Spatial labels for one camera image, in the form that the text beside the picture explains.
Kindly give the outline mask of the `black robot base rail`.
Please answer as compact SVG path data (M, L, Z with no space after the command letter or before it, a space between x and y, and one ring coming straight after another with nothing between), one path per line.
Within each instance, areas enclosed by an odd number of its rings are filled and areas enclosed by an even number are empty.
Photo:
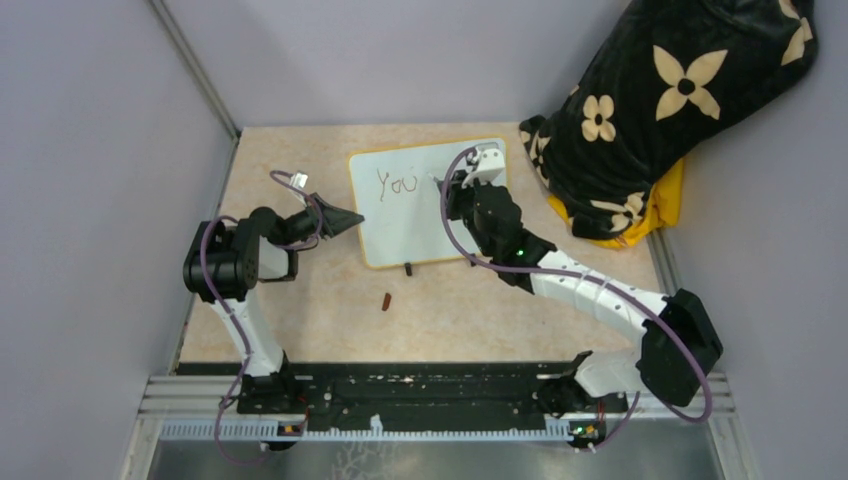
M290 363L220 402L267 423L272 448L313 441L564 441L599 446L627 399L578 392L569 362Z

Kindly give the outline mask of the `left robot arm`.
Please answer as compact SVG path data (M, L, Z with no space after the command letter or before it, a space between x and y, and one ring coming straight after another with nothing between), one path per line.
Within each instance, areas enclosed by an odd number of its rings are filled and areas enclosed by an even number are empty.
M277 414L292 411L300 399L286 353L264 318L257 285L295 280L301 251L364 221L363 215L312 194L302 211L287 218L258 207L231 226L223 217L198 225L183 263L183 281L223 320L241 355L241 399L260 396Z

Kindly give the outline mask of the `white marker pen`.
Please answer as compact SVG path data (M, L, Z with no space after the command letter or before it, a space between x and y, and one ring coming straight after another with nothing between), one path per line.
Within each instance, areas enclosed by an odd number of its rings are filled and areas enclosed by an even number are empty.
M438 190L442 190L442 189L443 189L443 185L445 184L445 179L444 179L444 178L439 179L439 178L437 178L437 177L436 177L436 176L434 176L434 175L430 175L430 178L433 180L433 182L434 182L434 184L436 185L436 188L437 188Z

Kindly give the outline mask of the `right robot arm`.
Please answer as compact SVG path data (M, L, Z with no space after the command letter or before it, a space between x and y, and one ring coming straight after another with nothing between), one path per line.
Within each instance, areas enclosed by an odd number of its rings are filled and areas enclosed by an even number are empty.
M678 411L709 392L707 376L724 348L699 296L683 288L671 295L643 290L603 275L527 230L506 187L464 186L464 179L459 172L436 188L443 225L460 221L480 249L471 263L510 286L565 302L631 343L575 359L563 385L569 408L588 412L602 396L647 391Z

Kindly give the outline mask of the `yellow framed whiteboard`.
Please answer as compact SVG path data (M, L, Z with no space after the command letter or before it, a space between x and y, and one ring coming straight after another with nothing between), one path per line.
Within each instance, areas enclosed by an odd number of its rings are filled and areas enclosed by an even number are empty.
M445 177L463 150L496 142L507 153L502 136L453 142L404 145L357 152L348 167L356 212L365 217L359 238L365 264L372 269L456 259L460 253L445 233L440 190L430 175Z

